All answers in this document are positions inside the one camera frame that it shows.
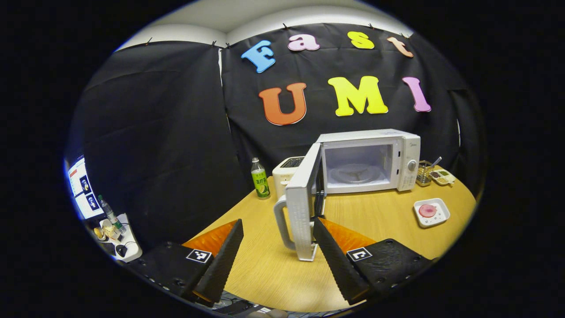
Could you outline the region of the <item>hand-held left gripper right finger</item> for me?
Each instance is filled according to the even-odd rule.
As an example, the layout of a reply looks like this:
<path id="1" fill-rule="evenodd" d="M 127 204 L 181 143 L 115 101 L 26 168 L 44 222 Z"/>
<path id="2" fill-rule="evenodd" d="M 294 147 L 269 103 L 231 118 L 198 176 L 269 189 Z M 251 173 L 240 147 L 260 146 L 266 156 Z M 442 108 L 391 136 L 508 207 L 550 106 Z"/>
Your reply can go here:
<path id="1" fill-rule="evenodd" d="M 313 236 L 350 305 L 388 296 L 435 263 L 397 240 L 376 242 L 321 217 L 313 222 Z"/>

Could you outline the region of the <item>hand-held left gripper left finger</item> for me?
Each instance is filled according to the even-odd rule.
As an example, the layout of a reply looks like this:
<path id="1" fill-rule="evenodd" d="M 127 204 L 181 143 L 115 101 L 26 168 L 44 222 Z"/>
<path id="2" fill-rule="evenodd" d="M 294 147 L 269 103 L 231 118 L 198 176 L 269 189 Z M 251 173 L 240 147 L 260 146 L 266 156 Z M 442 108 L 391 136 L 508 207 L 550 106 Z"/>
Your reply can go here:
<path id="1" fill-rule="evenodd" d="M 162 243 L 128 267 L 185 300 L 214 305 L 222 297 L 243 237 L 242 219 L 236 219 L 184 244 Z"/>

